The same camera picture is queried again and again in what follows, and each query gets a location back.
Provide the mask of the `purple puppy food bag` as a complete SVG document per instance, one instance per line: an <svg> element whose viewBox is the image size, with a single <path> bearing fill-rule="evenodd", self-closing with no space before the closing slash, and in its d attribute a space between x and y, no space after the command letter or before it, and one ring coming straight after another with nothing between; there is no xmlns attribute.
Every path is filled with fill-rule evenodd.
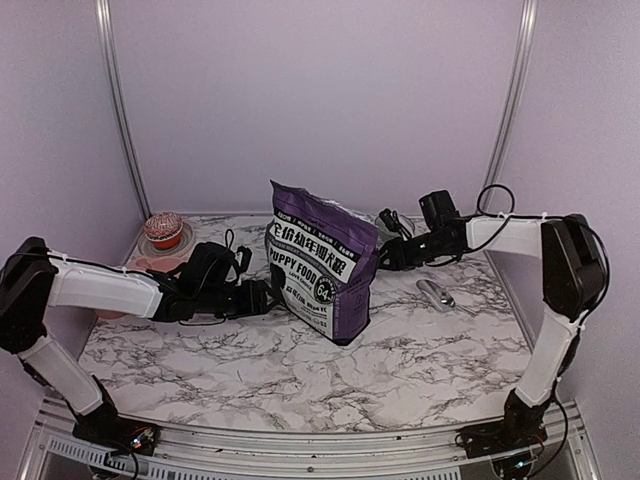
<svg viewBox="0 0 640 480"><path fill-rule="evenodd" d="M304 188L273 181L265 231L271 286L293 315L332 343L350 344L370 323L379 261L374 223Z"/></svg>

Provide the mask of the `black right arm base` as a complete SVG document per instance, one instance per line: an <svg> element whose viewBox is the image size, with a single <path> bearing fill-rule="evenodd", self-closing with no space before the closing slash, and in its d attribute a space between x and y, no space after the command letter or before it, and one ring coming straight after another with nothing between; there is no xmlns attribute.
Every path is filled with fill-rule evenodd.
<svg viewBox="0 0 640 480"><path fill-rule="evenodd" d="M523 430L508 429L504 420L470 425L459 429L455 444L465 450L469 459L495 455L542 445L548 438L546 428L537 423Z"/></svg>

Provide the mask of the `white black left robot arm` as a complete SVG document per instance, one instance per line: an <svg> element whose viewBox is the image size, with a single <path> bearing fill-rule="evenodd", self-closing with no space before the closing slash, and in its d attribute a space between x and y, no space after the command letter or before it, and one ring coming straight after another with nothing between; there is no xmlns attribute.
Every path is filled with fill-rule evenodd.
<svg viewBox="0 0 640 480"><path fill-rule="evenodd" d="M83 370L44 325L48 308L113 311L159 323L196 315L231 320L269 312L277 303L263 280L244 280L246 247L199 243L168 272L116 268L49 250L28 238L1 270L1 348L54 388L76 419L75 436L106 445L152 443L158 428L122 417L106 388Z"/></svg>

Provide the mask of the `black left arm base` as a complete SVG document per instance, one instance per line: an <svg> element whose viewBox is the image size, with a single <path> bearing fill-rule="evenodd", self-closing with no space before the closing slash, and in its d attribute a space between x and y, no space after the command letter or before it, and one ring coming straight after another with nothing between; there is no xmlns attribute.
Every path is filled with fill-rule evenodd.
<svg viewBox="0 0 640 480"><path fill-rule="evenodd" d="M118 419L113 425L92 427L77 422L72 435L87 442L116 449L129 449L136 454L152 456L156 449L160 427L131 419Z"/></svg>

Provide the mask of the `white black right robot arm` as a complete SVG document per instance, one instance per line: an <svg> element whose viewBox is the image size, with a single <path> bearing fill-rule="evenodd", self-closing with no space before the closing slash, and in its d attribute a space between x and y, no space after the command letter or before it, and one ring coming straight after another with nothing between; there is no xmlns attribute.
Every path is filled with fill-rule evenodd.
<svg viewBox="0 0 640 480"><path fill-rule="evenodd" d="M507 397L503 418L466 432L474 439L496 438L502 446L515 448L541 426L558 382L575 357L586 318L607 292L610 269L605 248L580 214L478 210L463 216L446 190L423 196L419 204L427 233L385 242L381 269L445 266L480 251L541 261L543 321L528 366Z"/></svg>

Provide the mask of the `silver metal food scoop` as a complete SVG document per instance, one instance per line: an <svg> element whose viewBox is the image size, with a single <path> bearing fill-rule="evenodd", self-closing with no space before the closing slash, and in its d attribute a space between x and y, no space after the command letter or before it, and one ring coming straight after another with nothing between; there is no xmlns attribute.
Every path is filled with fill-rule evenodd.
<svg viewBox="0 0 640 480"><path fill-rule="evenodd" d="M461 311L471 316L476 313L468 307L458 304L454 297L442 286L429 279L420 279L416 287L429 300L433 308L441 313Z"/></svg>

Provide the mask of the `pink double pet bowl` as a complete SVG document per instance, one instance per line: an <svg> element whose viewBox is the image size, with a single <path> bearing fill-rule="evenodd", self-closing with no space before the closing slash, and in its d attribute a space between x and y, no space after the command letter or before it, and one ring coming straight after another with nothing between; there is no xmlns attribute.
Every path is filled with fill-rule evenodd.
<svg viewBox="0 0 640 480"><path fill-rule="evenodd" d="M162 258L151 257L139 257L135 260L131 260L126 264L126 267L131 270L146 271L154 270L159 272L169 272L178 267L181 263L185 262L186 258L178 256L169 256ZM106 320L115 320L125 316L123 312L109 311L109 310L97 310L96 315L99 318Z"/></svg>

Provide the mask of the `clear green glass bowl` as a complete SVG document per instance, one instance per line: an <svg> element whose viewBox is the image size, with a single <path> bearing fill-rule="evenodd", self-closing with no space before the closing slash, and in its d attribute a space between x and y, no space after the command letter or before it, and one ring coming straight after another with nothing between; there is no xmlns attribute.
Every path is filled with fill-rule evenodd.
<svg viewBox="0 0 640 480"><path fill-rule="evenodd" d="M406 229L411 235L414 235L416 231L414 222L410 218L401 214L398 214L397 217L398 217L399 223L403 226L403 228ZM377 226L381 234L388 235L388 236L396 235L396 232L392 232L386 227L386 225L384 224L380 216L377 216L375 218L374 224Z"/></svg>

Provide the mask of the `orange ceramic bowl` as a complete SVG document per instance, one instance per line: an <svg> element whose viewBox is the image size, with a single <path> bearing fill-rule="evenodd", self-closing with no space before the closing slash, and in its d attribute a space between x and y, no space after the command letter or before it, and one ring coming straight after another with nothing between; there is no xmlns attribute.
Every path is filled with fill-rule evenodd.
<svg viewBox="0 0 640 480"><path fill-rule="evenodd" d="M168 250L176 247L182 238L181 233L176 233L172 237L167 237L164 239L151 239L151 245L158 250Z"/></svg>

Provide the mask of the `red patterned ceramic bowl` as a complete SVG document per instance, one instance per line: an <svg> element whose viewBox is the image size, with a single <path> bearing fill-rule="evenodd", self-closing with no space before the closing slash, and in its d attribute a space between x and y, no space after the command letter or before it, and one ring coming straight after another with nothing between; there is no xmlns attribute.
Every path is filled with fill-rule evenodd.
<svg viewBox="0 0 640 480"><path fill-rule="evenodd" d="M183 229L182 218L174 212L152 215L144 224L144 234L150 241L164 241L178 235Z"/></svg>

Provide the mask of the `grey striped ceramic plate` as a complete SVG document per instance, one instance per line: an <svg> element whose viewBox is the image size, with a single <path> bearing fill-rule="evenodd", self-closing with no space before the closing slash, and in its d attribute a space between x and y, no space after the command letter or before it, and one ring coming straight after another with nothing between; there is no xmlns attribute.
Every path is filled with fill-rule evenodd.
<svg viewBox="0 0 640 480"><path fill-rule="evenodd" d="M178 256L184 257L187 256L195 246L196 236L194 234L192 225L188 222L183 223L183 229L180 232L182 234L182 238L180 243L171 249L168 250L158 250L151 245L149 239L145 237L144 234L141 234L137 241L137 251L142 256L151 257L151 258L161 258L168 256Z"/></svg>

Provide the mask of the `aluminium front rail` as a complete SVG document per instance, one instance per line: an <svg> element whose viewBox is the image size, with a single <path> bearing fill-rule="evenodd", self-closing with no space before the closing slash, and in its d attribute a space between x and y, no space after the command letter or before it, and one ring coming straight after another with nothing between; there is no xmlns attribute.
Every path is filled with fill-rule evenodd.
<svg viewBox="0 0 640 480"><path fill-rule="evenodd" d="M162 422L154 452L73 436L66 405L41 406L21 479L598 479L577 406L551 407L541 436L492 446L469 424L364 433L229 430Z"/></svg>

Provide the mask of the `right aluminium frame post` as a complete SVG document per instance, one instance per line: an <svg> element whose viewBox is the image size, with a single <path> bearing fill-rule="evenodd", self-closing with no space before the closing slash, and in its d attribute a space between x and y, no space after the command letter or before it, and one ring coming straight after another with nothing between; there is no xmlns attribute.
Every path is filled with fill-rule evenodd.
<svg viewBox="0 0 640 480"><path fill-rule="evenodd" d="M485 186L494 184L499 180L500 172L505 163L511 133L524 92L538 10L538 0L522 1L511 74L497 135L484 179Z"/></svg>

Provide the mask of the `aluminium frame post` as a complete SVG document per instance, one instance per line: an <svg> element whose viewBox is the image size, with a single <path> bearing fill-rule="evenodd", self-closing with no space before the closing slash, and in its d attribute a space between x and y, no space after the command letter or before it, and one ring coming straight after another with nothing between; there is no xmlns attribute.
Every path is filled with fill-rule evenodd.
<svg viewBox="0 0 640 480"><path fill-rule="evenodd" d="M137 206L144 219L151 216L151 207L145 190L133 135L126 112L124 92L118 65L116 42L111 18L111 3L108 0L95 2L96 20L104 57L109 94L114 110L116 127L119 134L127 170L132 183Z"/></svg>
<svg viewBox="0 0 640 480"><path fill-rule="evenodd" d="M511 74L497 135L484 179L485 186L494 184L499 180L500 172L505 163L511 133L524 92L538 10L538 0L522 1Z"/></svg>

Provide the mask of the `left aluminium frame post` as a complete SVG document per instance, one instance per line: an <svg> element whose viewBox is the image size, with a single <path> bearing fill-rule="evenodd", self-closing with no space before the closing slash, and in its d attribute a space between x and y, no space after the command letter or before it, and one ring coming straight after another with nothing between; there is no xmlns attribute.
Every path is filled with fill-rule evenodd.
<svg viewBox="0 0 640 480"><path fill-rule="evenodd" d="M137 206L144 219L151 216L151 207L145 190L133 135L126 112L124 92L118 65L116 42L111 18L111 3L108 0L95 2L96 20L104 57L109 94L114 110L116 127L119 134L127 170L132 183Z"/></svg>

